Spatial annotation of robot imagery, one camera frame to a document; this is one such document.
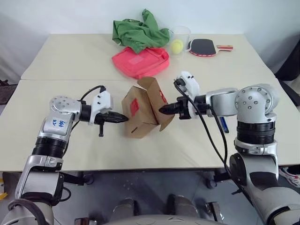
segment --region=robotic arm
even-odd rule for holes
[[[230,157],[232,179],[243,188],[265,224],[297,224],[300,195],[278,186],[276,114],[272,112],[278,104],[276,91],[268,84],[258,84],[200,95],[198,83],[188,72],[182,72],[174,84],[194,101],[201,114],[212,117],[213,108],[217,116],[237,115],[237,153]],[[198,117],[186,97],[178,97],[177,103],[163,106],[160,112],[178,113],[181,120]]]
[[[54,224],[52,206],[60,202],[62,195],[64,174],[59,171],[72,125],[79,121],[99,124],[99,136],[103,136],[105,121],[120,123],[128,120],[122,114],[111,112],[112,108],[113,99],[104,86],[93,98],[91,105],[66,96],[56,96],[50,100],[50,113],[27,159],[16,187],[16,201],[9,206],[10,212],[4,218],[3,225],[37,224],[36,219],[45,220],[49,225]]]

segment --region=white table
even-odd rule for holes
[[[272,72],[265,66],[243,35],[194,35],[213,39],[215,44],[233,45],[232,52],[220,52],[213,58],[189,53],[170,58],[170,66],[156,76],[169,102],[179,93],[173,79],[182,70],[193,74],[201,93],[220,88],[243,88],[269,83],[280,101],[275,138],[281,165],[300,162],[300,114]],[[0,171],[20,171],[31,153],[41,123],[49,113],[49,100],[56,95],[79,99],[91,87],[107,86],[114,96],[114,110],[122,112],[121,100],[136,80],[115,69],[111,57],[122,47],[111,35],[51,35],[31,66],[23,74],[17,90],[0,116]],[[87,97],[87,103],[96,93]],[[213,118],[206,118],[216,145],[223,153],[223,142]],[[229,155],[235,153],[236,117],[226,119]],[[98,126],[81,122],[73,131],[64,157],[63,170],[117,170],[145,168],[222,167],[200,120],[178,120],[163,131],[154,129],[143,139],[124,136],[124,124],[105,124],[104,138]]]

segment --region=cardboard box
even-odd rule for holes
[[[137,83],[140,87],[131,87],[122,100],[122,108],[129,118],[125,122],[126,136],[143,138],[158,125],[161,125],[159,131],[165,129],[174,115],[159,112],[168,102],[154,77],[144,77]]]

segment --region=pink pouch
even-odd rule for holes
[[[169,65],[169,55],[163,48],[146,48],[136,54],[130,47],[112,57],[112,61],[125,75],[140,79],[154,76]]]

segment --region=yellow ball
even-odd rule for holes
[[[183,42],[180,39],[175,39],[172,41],[171,48],[173,54],[179,54],[183,49]]]

